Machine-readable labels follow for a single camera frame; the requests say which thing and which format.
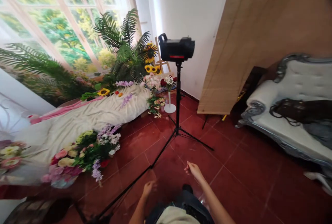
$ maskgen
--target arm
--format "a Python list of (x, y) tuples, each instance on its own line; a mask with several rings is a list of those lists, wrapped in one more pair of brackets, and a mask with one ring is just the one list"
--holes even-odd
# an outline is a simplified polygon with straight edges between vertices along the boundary
[(144, 208), (152, 189), (155, 189), (156, 187), (157, 185), (155, 181), (150, 181), (144, 185), (142, 196), (139, 199), (135, 212), (133, 213), (128, 224), (144, 223)]
[(218, 198), (215, 196), (210, 185), (203, 177), (199, 167), (196, 164), (187, 161), (187, 167), (184, 169), (187, 174), (192, 174), (203, 189), (206, 200), (209, 204), (211, 213), (218, 224), (235, 224), (232, 217), (228, 214), (222, 206)]

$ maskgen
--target ornate armchair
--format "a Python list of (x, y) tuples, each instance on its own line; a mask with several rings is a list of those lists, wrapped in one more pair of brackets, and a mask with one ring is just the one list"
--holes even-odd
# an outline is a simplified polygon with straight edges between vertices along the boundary
[(252, 126), (276, 141), (288, 154), (318, 163), (332, 178), (332, 150), (323, 146), (301, 126), (269, 113), (271, 105), (283, 98), (332, 100), (332, 59), (315, 59), (295, 53), (279, 63), (275, 80), (263, 82), (248, 98), (248, 108), (236, 127)]

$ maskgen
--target flower arrangement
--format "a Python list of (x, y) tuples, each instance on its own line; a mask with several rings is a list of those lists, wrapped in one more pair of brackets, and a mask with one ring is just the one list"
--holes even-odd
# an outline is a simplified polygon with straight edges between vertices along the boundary
[(5, 173), (9, 169), (17, 167), (22, 161), (22, 152), (27, 149), (24, 142), (10, 142), (8, 146), (0, 149), (0, 169)]
[(120, 127), (107, 125), (99, 133), (95, 130), (81, 133), (75, 143), (64, 147), (52, 158), (49, 173), (42, 177), (42, 182), (52, 182), (52, 185), (59, 180), (71, 182), (81, 172), (90, 171), (101, 186), (99, 168), (106, 167), (110, 157), (120, 149), (121, 134), (117, 133)]
[(78, 146), (75, 143), (64, 147), (51, 159), (48, 174), (45, 174), (41, 181), (51, 182), (54, 187), (69, 187), (83, 172), (79, 166), (75, 166)]
[(159, 91), (161, 89), (160, 77), (156, 76), (154, 73), (149, 73), (148, 75), (144, 76), (141, 85), (155, 93), (155, 91)]
[(155, 118), (161, 118), (161, 113), (159, 112), (161, 107), (165, 105), (165, 99), (153, 95), (147, 99), (149, 104), (148, 114), (153, 114)]
[(161, 79), (160, 84), (163, 87), (166, 87), (168, 91), (171, 91), (173, 88), (174, 82), (177, 81), (177, 78), (173, 78), (171, 75)]

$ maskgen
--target light stand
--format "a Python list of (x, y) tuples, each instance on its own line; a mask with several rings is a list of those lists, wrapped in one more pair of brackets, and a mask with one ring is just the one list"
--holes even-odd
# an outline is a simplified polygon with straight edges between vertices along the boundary
[(173, 136), (182, 136), (182, 134), (179, 133), (179, 131), (184, 132), (185, 134), (187, 134), (189, 137), (191, 137), (192, 139), (194, 139), (195, 141), (203, 144), (205, 147), (209, 148), (210, 150), (214, 151), (213, 148), (211, 148), (210, 146), (208, 146), (207, 144), (203, 143), (202, 141), (200, 141), (198, 138), (194, 137), (193, 135), (191, 135), (190, 133), (188, 133), (187, 131), (183, 130), (180, 126), (179, 126), (179, 122), (180, 122), (180, 100), (181, 100), (181, 65), (182, 62), (177, 61), (176, 62), (176, 67), (177, 67), (177, 83), (176, 83), (176, 122), (170, 117), (171, 121), (175, 124), (175, 128), (173, 133), (171, 134), (171, 136), (169, 137), (169, 139), (167, 140), (166, 144), (164, 145), (164, 147), (162, 148), (162, 150), (160, 151), (160, 153), (158, 154), (158, 156), (156, 157), (155, 161), (153, 162), (153, 164), (151, 164), (149, 167), (147, 167), (142, 174), (140, 174), (124, 191), (122, 191), (100, 214), (96, 215), (96, 216), (92, 216), (92, 218), (88, 221), (86, 219), (86, 217), (84, 216), (83, 212), (81, 211), (81, 209), (77, 206), (77, 204), (75, 204), (75, 208), (77, 210), (77, 212), (80, 215), (80, 218), (82, 220), (82, 222), (84, 224), (108, 224), (110, 219), (113, 216), (113, 212), (111, 212), (108, 215), (104, 215), (106, 214), (106, 212), (149, 170), (152, 169), (157, 160), (159, 159), (159, 157), (161, 156), (161, 154), (163, 153), (163, 151), (166, 149), (167, 145), (169, 144), (169, 142), (171, 141), (171, 139), (173, 138)]

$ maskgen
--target wooden panel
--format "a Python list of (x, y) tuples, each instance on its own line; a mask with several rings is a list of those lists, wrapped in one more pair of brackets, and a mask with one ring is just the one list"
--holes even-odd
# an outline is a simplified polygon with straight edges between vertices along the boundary
[(227, 0), (198, 113), (229, 114), (254, 65), (292, 52), (330, 55), (329, 0)]

